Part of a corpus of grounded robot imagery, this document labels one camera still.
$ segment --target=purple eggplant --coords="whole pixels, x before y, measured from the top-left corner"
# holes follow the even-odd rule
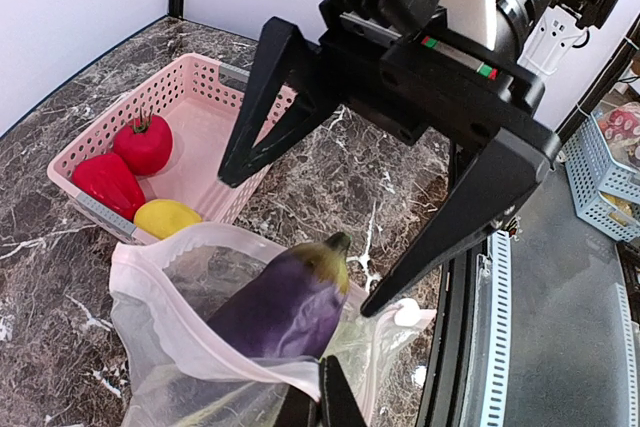
[[[300,244],[274,258],[207,321],[245,357],[319,359],[349,291],[348,235]]]

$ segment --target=red bell pepper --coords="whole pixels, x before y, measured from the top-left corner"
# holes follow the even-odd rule
[[[127,220],[145,203],[138,181],[117,154],[98,155],[81,162],[71,181],[86,194]]]

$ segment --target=pink basket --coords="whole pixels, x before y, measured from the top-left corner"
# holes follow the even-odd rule
[[[164,117],[174,147],[167,166],[139,178],[147,201],[182,202],[204,220],[232,223],[267,169],[231,189],[218,180],[218,168],[244,94],[223,84],[246,83],[249,73],[198,54],[186,54],[167,65],[126,97],[116,101],[49,164],[49,178],[69,195],[74,206],[126,243],[150,244],[158,239],[137,228],[70,182],[75,167],[111,149],[113,138],[140,109]],[[264,124],[261,137],[291,105],[295,92],[283,87]]]

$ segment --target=blue plastic basket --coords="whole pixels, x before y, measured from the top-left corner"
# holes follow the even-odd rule
[[[640,172],[613,158],[595,117],[590,116],[582,123],[576,137],[589,164],[596,189],[640,204]]]
[[[634,217],[629,217],[602,196],[591,173],[590,157],[582,148],[579,134],[577,132],[564,146],[567,154],[565,166],[577,216],[616,241],[630,242],[640,237],[640,209],[637,205],[632,205]]]

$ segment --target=marble surface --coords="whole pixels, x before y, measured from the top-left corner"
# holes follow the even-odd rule
[[[123,92],[197,52],[250,68],[255,42],[162,19],[76,75],[0,140],[0,425],[120,425],[126,354],[109,322],[116,243],[46,176],[50,160]],[[371,285],[437,211],[448,143],[410,149],[347,109],[273,166],[236,224],[289,246],[353,235],[350,274]],[[411,295],[435,308],[439,273]],[[412,426],[430,348],[406,348],[380,391],[376,425]]]

